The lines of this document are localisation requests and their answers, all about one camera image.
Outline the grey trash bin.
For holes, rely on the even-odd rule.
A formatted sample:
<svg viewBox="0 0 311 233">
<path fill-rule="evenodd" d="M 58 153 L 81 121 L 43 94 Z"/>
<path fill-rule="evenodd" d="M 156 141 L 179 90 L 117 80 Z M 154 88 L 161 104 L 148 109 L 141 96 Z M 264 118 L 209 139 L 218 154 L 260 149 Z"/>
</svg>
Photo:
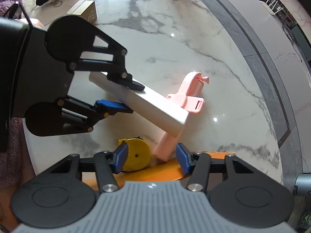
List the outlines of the grey trash bin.
<svg viewBox="0 0 311 233">
<path fill-rule="evenodd" d="M 293 188 L 294 196 L 311 196 L 311 173 L 297 176 Z"/>
</svg>

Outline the brown cardboard cube box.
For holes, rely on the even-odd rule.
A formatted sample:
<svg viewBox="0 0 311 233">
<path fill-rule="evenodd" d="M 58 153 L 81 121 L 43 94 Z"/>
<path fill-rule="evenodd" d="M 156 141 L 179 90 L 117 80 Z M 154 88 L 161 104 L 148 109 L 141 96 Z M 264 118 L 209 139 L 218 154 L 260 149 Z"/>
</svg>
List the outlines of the brown cardboard cube box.
<svg viewBox="0 0 311 233">
<path fill-rule="evenodd" d="M 79 0 L 66 14 L 79 16 L 91 24 L 97 20 L 96 5 L 92 0 Z"/>
</svg>

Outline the yellow tape measure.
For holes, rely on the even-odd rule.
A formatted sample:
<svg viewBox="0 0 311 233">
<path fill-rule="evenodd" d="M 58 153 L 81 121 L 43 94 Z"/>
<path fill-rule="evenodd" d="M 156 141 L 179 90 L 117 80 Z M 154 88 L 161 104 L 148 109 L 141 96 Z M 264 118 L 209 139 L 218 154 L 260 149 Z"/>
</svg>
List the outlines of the yellow tape measure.
<svg viewBox="0 0 311 233">
<path fill-rule="evenodd" d="M 128 158 L 123 166 L 123 171 L 139 171 L 147 167 L 151 161 L 150 146 L 141 138 L 118 139 L 118 146 L 122 142 L 128 145 Z"/>
</svg>

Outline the orange cardboard box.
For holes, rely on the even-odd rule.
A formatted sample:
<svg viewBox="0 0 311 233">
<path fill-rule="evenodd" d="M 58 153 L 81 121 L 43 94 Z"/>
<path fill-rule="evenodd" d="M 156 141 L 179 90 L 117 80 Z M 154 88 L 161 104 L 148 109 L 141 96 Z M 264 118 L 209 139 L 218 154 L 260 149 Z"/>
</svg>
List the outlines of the orange cardboard box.
<svg viewBox="0 0 311 233">
<path fill-rule="evenodd" d="M 225 159 L 227 155 L 235 156 L 235 153 L 226 153 L 226 152 L 206 152 L 211 156 L 211 159 Z M 160 163 L 149 168 L 142 169 L 140 171 L 134 171 L 130 173 L 123 173 L 114 175 L 116 182 L 120 188 L 122 188 L 127 181 L 135 182 L 165 182 L 165 181 L 175 181 L 182 180 L 189 177 L 182 172 L 182 169 L 178 161 L 173 158 L 166 163 Z M 98 190 L 98 185 L 96 178 L 94 177 L 91 180 L 85 180 L 83 177 L 83 183 L 90 186 L 93 190 Z"/>
</svg>

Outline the purple fuzzy sleeve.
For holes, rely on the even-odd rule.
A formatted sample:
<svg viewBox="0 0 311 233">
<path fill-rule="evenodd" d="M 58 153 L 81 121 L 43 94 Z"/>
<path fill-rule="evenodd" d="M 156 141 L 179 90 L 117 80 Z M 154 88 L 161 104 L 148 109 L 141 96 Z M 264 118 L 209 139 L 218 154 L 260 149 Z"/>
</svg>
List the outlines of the purple fuzzy sleeve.
<svg viewBox="0 0 311 233">
<path fill-rule="evenodd" d="M 22 119 L 13 117 L 14 83 L 18 49 L 25 34 L 17 22 L 5 18 L 22 0 L 1 0 L 1 190 L 16 188 L 35 176 L 28 153 Z"/>
</svg>

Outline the white long box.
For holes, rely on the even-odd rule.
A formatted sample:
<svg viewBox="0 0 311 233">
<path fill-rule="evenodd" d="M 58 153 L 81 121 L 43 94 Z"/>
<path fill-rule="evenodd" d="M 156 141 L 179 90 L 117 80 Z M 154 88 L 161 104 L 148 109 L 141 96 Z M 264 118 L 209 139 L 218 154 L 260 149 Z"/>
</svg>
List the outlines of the white long box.
<svg viewBox="0 0 311 233">
<path fill-rule="evenodd" d="M 90 72 L 89 81 L 162 130 L 169 121 L 175 125 L 179 123 L 170 116 L 167 99 L 148 86 L 143 91 L 131 90 L 109 81 L 104 72 Z"/>
</svg>

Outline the white router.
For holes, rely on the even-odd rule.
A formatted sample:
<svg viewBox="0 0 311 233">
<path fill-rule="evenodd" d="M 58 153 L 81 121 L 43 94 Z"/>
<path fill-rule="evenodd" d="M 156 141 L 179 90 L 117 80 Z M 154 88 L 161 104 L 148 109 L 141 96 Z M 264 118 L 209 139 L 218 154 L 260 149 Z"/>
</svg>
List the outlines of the white router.
<svg viewBox="0 0 311 233">
<path fill-rule="evenodd" d="M 282 3 L 279 4 L 279 0 L 267 0 L 261 2 L 261 4 L 272 16 L 275 16 L 285 8 Z"/>
</svg>

